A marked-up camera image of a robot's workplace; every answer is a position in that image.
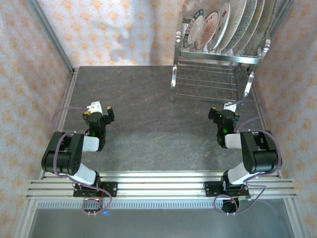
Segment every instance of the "dish rack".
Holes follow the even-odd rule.
[[[235,55],[232,52],[228,54],[208,52],[206,47],[200,51],[196,51],[192,46],[184,49],[183,37],[190,21],[189,18],[183,18],[183,12],[179,12],[171,81],[171,102],[174,101],[175,96],[221,102],[245,99],[249,95],[254,74],[269,50],[270,37],[264,41],[263,50],[259,47],[254,56]],[[225,61],[229,65],[222,65],[218,61]],[[240,74],[237,73],[237,69],[241,67],[244,68],[248,77],[242,97],[238,90],[240,81],[238,75]]]

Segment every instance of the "metal corner post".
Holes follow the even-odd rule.
[[[43,27],[44,31],[46,32],[48,38],[50,39],[51,43],[53,44],[53,47],[55,48],[56,52],[60,56],[61,60],[63,61],[66,69],[69,71],[69,73],[73,73],[74,69],[70,63],[69,58],[67,57],[61,43],[59,42],[57,36],[55,35],[53,28],[51,27],[49,21],[47,20],[43,10],[41,9],[41,6],[39,5],[37,0],[26,0],[36,15],[37,19],[39,20],[41,26]]]

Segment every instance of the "ceramic plate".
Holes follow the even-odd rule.
[[[244,9],[246,7],[247,0],[231,0],[230,1],[230,17],[227,29],[221,39],[217,51],[222,51],[230,42],[234,33],[236,32],[241,18],[243,16]]]
[[[264,3],[264,8],[262,16],[260,18],[259,24],[245,47],[246,55],[254,55],[259,46],[263,43],[266,38],[266,35],[272,25],[276,9],[276,0],[267,0]]]
[[[222,53],[229,52],[233,47],[235,47],[239,43],[239,41],[243,37],[244,33],[246,33],[247,28],[250,25],[254,12],[256,11],[256,7],[257,0],[247,0],[247,4],[244,9],[244,13],[239,23],[239,26],[228,45],[223,49]]]
[[[239,43],[233,48],[234,54],[239,54],[240,52],[242,52],[245,46],[247,45],[247,43],[250,41],[251,37],[253,36],[253,33],[255,32],[257,28],[257,25],[259,23],[260,17],[263,12],[264,2],[265,0],[258,0],[256,12],[254,13],[254,16],[251,20],[251,23],[246,33],[243,35]]]
[[[197,37],[199,36],[199,33],[203,27],[205,19],[205,11],[203,9],[200,9],[190,23],[188,24],[188,27],[185,31],[184,40],[183,40],[183,47],[186,49],[190,47]]]
[[[219,13],[213,11],[205,19],[203,29],[200,36],[195,41],[195,49],[201,50],[213,37],[219,21]]]
[[[215,34],[213,35],[213,37],[211,38],[211,40],[207,44],[208,51],[212,51],[213,49],[215,49],[219,45],[219,43],[220,43],[220,41],[221,41],[221,39],[222,39],[226,29],[227,29],[229,16],[230,16],[230,4],[226,2],[224,5],[222,5],[222,7],[219,10],[218,27],[217,27]]]

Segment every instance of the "floral wallpaper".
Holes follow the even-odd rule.
[[[255,86],[268,128],[295,179],[311,236],[317,237],[317,1],[297,0],[276,32]]]
[[[26,1],[0,1],[0,39],[0,237],[10,238],[69,75]]]
[[[179,11],[227,0],[39,0],[73,67],[170,65]]]

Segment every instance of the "cable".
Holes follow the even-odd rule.
[[[233,105],[233,104],[239,104],[239,103],[243,103],[243,102],[255,102],[256,104],[258,104],[265,112],[265,108],[258,102],[254,101],[254,100],[241,100],[241,101],[237,101],[237,102],[234,102],[234,103],[231,103],[231,104],[228,104],[227,106],[230,106],[230,105]],[[245,126],[246,124],[249,124],[250,122],[254,121],[254,120],[257,120],[257,119],[260,119],[262,118],[263,115],[259,116],[259,117],[256,117],[256,118],[252,118],[252,119],[249,119],[247,121],[245,121],[244,123],[242,123],[238,129],[237,129],[237,132],[240,132],[240,128],[242,128],[243,126]],[[262,132],[264,134],[266,134],[268,137],[270,137],[272,139],[272,141],[274,142],[275,146],[276,146],[276,150],[277,150],[277,158],[278,158],[278,162],[277,162],[277,166],[274,170],[270,171],[270,172],[264,172],[264,173],[260,173],[260,174],[256,174],[256,175],[253,175],[249,178],[247,178],[246,180],[243,181],[243,184],[247,185],[247,186],[252,186],[252,187],[261,187],[263,188],[262,191],[257,195],[257,197],[254,199],[254,201],[252,202],[252,204],[247,207],[245,210],[243,211],[238,211],[239,208],[237,208],[237,204],[235,202],[235,200],[233,199],[233,197],[229,196],[229,195],[225,195],[225,197],[228,197],[230,198],[231,201],[233,201],[235,203],[235,206],[236,206],[236,212],[233,212],[233,213],[226,213],[226,212],[223,212],[222,210],[220,210],[219,208],[216,207],[216,201],[217,199],[219,199],[220,197],[224,197],[224,194],[221,194],[221,195],[218,195],[215,197],[215,199],[213,200],[213,206],[214,206],[214,209],[221,213],[221,214],[224,214],[224,215],[236,215],[236,214],[241,214],[241,213],[244,213],[246,211],[248,211],[254,204],[255,202],[259,199],[259,197],[264,193],[264,191],[266,190],[266,186],[265,185],[253,185],[253,184],[248,184],[248,181],[254,179],[254,178],[258,178],[260,176],[263,176],[263,175],[270,175],[270,174],[273,174],[275,172],[277,172],[281,166],[281,163],[282,163],[282,157],[281,157],[281,151],[280,151],[280,148],[279,148],[279,145],[278,145],[278,142],[276,141],[276,139],[270,134],[268,133],[267,131],[265,130],[247,130],[248,132]]]
[[[86,199],[86,200],[84,200],[84,202],[82,203],[82,205],[81,205],[81,210],[82,210],[84,213],[88,214],[88,215],[90,215],[91,212],[85,211],[85,208],[84,208],[85,203],[86,203],[87,201],[94,201],[95,203],[97,203],[98,206],[100,206],[100,210],[93,213],[94,215],[97,215],[97,214],[99,214],[99,213],[105,211],[105,210],[110,206],[110,204],[111,204],[111,202],[112,202],[112,196],[111,196],[111,194],[110,194],[108,191],[106,191],[105,189],[103,189],[103,188],[94,187],[94,186],[87,185],[87,184],[84,184],[84,183],[82,183],[82,182],[79,182],[79,181],[77,181],[77,180],[74,180],[74,179],[73,179],[72,177],[70,177],[69,175],[60,175],[60,174],[58,173],[58,171],[57,171],[57,156],[58,156],[58,152],[59,152],[60,145],[61,145],[63,139],[64,139],[67,135],[70,135],[70,134],[74,134],[74,133],[71,133],[71,132],[70,132],[70,133],[65,133],[65,134],[63,134],[63,135],[60,137],[60,139],[59,139],[59,141],[58,141],[58,143],[57,143],[56,150],[55,150],[55,153],[54,153],[54,159],[53,159],[53,170],[54,170],[54,174],[55,174],[58,178],[66,178],[66,179],[68,179],[68,180],[70,180],[70,181],[72,181],[72,182],[74,182],[74,183],[77,183],[77,184],[80,185],[80,186],[84,186],[84,187],[87,187],[87,188],[90,188],[90,189],[94,189],[94,190],[96,190],[96,191],[101,191],[101,192],[104,192],[106,195],[108,195],[108,197],[109,197],[110,200],[109,200],[109,203],[107,204],[107,206],[105,206],[105,207],[102,207],[102,204],[100,203],[100,201],[98,201],[98,200],[96,200],[96,199],[92,199],[92,198]]]
[[[52,116],[52,124],[53,124],[53,127],[55,129],[55,131],[58,131],[56,125],[55,125],[55,122],[54,122],[54,119],[56,117],[56,115],[60,112],[60,111],[63,111],[63,110],[66,110],[66,109],[74,109],[74,110],[87,110],[87,108],[80,108],[80,107],[65,107],[65,108],[61,108],[59,110],[57,110],[54,115]]]

